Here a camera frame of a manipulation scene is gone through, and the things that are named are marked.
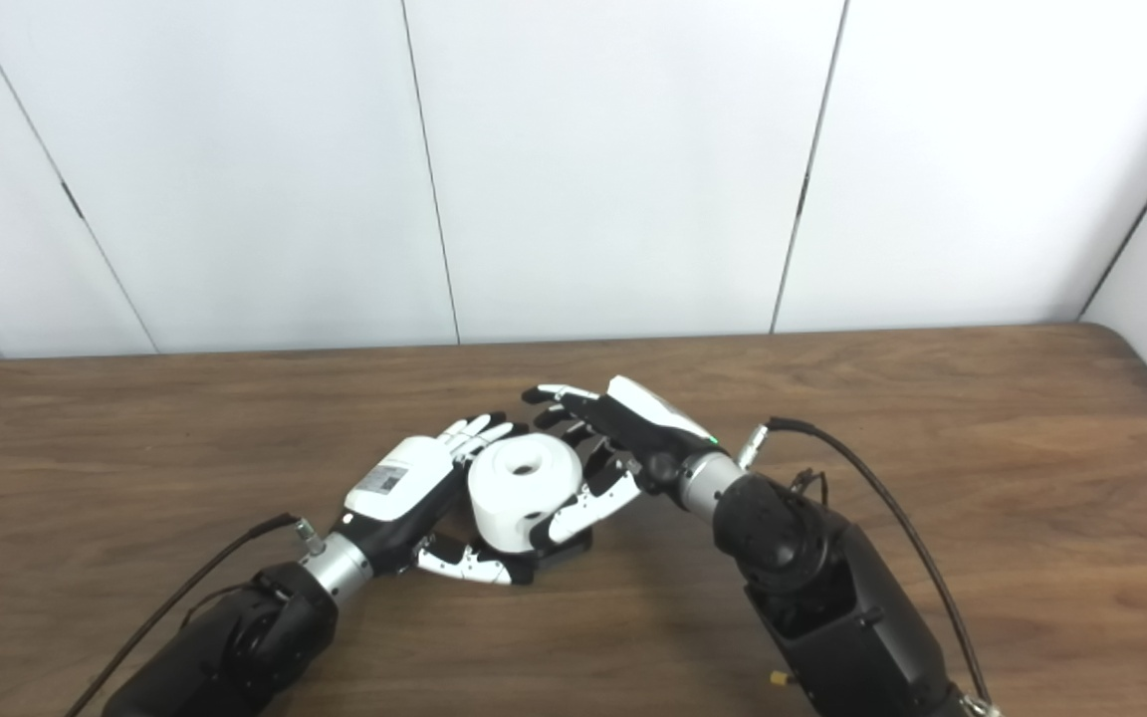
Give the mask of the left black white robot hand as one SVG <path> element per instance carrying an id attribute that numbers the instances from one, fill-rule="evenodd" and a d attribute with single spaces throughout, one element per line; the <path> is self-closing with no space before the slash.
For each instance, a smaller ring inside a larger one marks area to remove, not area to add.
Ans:
<path id="1" fill-rule="evenodd" d="M 526 585 L 529 569 L 434 528 L 466 491 L 466 476 L 484 449 L 528 434 L 502 412 L 460 418 L 434 435 L 405 437 L 345 494 L 331 540 L 348 541 L 362 580 L 427 569 L 451 580 Z"/>

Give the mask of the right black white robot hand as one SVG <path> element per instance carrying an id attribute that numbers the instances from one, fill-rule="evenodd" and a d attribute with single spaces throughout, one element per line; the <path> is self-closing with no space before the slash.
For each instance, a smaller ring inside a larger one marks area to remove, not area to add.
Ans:
<path id="1" fill-rule="evenodd" d="M 666 494 L 682 511 L 713 521 L 725 491 L 746 476 L 705 427 L 623 375 L 604 393 L 541 384 L 529 387 L 522 400 L 545 406 L 536 427 L 565 422 L 560 441 L 568 446 L 596 439 L 582 463 L 585 486 L 530 531 L 539 550 L 564 544 L 642 494 Z"/>

